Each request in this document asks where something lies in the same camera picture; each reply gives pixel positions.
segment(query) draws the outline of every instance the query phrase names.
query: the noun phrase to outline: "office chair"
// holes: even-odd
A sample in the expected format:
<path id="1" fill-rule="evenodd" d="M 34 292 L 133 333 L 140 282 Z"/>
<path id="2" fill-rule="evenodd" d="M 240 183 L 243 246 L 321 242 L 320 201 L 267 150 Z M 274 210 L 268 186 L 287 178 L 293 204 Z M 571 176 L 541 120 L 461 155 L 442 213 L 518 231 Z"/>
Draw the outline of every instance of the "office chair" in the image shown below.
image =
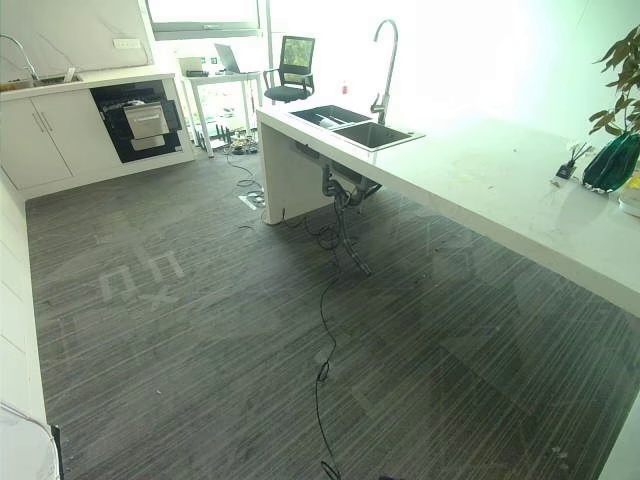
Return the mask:
<path id="1" fill-rule="evenodd" d="M 264 92 L 265 97 L 277 102 L 289 103 L 294 100 L 304 100 L 313 94 L 311 60 L 313 59 L 315 41 L 315 38 L 307 37 L 282 37 L 280 66 L 262 72 L 264 84 L 267 87 Z M 270 87 L 267 73 L 275 71 L 278 71 L 280 86 L 272 85 Z"/>

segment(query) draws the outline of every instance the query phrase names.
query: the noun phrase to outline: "desk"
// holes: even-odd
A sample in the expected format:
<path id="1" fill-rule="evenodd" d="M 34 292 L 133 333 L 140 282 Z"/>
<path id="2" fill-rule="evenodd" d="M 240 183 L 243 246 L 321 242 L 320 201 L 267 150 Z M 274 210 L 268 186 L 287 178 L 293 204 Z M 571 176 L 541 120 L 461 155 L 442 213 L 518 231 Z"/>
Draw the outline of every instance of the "desk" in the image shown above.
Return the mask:
<path id="1" fill-rule="evenodd" d="M 209 77 L 182 77 L 182 88 L 185 98 L 187 99 L 187 109 L 189 111 L 191 126 L 193 127 L 193 130 L 195 132 L 195 117 L 193 115 L 191 103 L 189 102 L 187 85 L 189 85 L 191 91 L 193 92 L 193 98 L 195 99 L 196 108 L 198 110 L 198 117 L 200 118 L 200 126 L 202 127 L 202 134 L 205 138 L 207 155 L 209 155 L 209 157 L 213 157 L 213 150 L 211 148 L 211 142 L 209 140 L 207 120 L 202 109 L 202 102 L 200 100 L 200 87 L 202 85 L 214 85 L 217 83 L 240 82 L 240 85 L 242 86 L 242 104 L 244 105 L 245 128 L 247 129 L 248 134 L 251 131 L 251 124 L 249 123 L 249 108 L 247 106 L 247 93 L 245 83 L 250 82 L 251 80 L 254 80 L 256 82 L 256 89 L 258 91 L 258 105 L 262 106 L 262 84 L 260 80 L 260 72 L 234 73 L 232 75 L 211 75 Z"/>
<path id="2" fill-rule="evenodd" d="M 568 158 L 566 139 L 468 116 L 367 152 L 287 109 L 300 106 L 258 110 L 268 223 L 283 208 L 290 218 L 332 201 L 320 191 L 320 168 L 294 148 L 297 140 L 640 316 L 640 218 L 622 212 L 614 194 L 575 181 L 550 184 Z"/>

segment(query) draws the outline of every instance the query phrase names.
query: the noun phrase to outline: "bright window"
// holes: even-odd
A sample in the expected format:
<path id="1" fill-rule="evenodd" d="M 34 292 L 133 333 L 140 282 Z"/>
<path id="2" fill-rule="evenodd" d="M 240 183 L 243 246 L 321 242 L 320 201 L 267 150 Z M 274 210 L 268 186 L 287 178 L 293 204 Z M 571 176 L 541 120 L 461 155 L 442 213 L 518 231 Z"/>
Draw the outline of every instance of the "bright window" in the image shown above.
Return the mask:
<path id="1" fill-rule="evenodd" d="M 147 0 L 156 40 L 242 37 L 260 28 L 257 0 Z"/>

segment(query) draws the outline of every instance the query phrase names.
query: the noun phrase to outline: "faucet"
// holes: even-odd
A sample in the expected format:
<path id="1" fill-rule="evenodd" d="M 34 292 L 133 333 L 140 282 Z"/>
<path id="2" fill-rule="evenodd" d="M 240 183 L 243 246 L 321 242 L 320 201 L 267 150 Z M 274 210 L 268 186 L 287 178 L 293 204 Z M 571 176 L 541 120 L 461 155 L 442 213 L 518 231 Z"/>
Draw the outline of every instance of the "faucet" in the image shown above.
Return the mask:
<path id="1" fill-rule="evenodd" d="M 380 94 L 376 94 L 376 99 L 373 101 L 373 105 L 371 105 L 371 113 L 378 114 L 378 123 L 380 125 L 384 125 L 385 117 L 387 116 L 387 109 L 389 108 L 389 88 L 391 87 L 391 75 L 393 75 L 393 64 L 396 61 L 396 50 L 398 50 L 398 27 L 396 26 L 396 22 L 387 18 L 380 22 L 378 25 L 378 29 L 376 30 L 376 34 L 373 37 L 373 41 L 378 41 L 378 34 L 380 33 L 380 29 L 385 23 L 389 23 L 393 27 L 393 53 L 391 54 L 391 62 L 389 63 L 389 73 L 387 74 L 387 87 L 384 91 L 384 95 L 382 96 L 382 103 L 378 103 L 378 99 L 380 98 Z"/>
<path id="2" fill-rule="evenodd" d="M 36 73 L 36 69 L 33 67 L 33 63 L 31 63 L 31 60 L 29 60 L 29 57 L 27 56 L 27 52 L 24 51 L 24 47 L 22 46 L 22 44 L 18 40 L 16 40 L 15 38 L 13 38 L 11 35 L 6 35 L 4 33 L 0 33 L 0 37 L 4 37 L 7 40 L 11 40 L 13 43 L 15 43 L 18 46 L 18 48 L 22 52 L 22 55 L 24 56 L 24 59 L 27 61 L 27 65 L 28 65 L 27 69 L 29 70 L 29 73 L 31 74 L 31 78 L 33 79 L 34 82 L 39 82 L 40 81 L 40 77 Z"/>

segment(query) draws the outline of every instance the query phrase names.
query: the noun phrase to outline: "double sink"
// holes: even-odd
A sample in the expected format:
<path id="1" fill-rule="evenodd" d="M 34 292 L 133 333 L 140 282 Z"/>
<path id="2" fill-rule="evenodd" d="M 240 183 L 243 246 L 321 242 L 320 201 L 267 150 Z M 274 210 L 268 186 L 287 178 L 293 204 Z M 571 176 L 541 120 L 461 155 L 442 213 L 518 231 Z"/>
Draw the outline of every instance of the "double sink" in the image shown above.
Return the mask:
<path id="1" fill-rule="evenodd" d="M 370 117 L 346 110 L 336 105 L 325 105 L 291 112 L 302 120 L 319 127 L 326 128 L 340 135 L 346 141 L 364 150 L 375 152 L 383 148 L 393 147 L 409 142 L 424 134 L 417 132 L 401 132 L 375 123 Z"/>

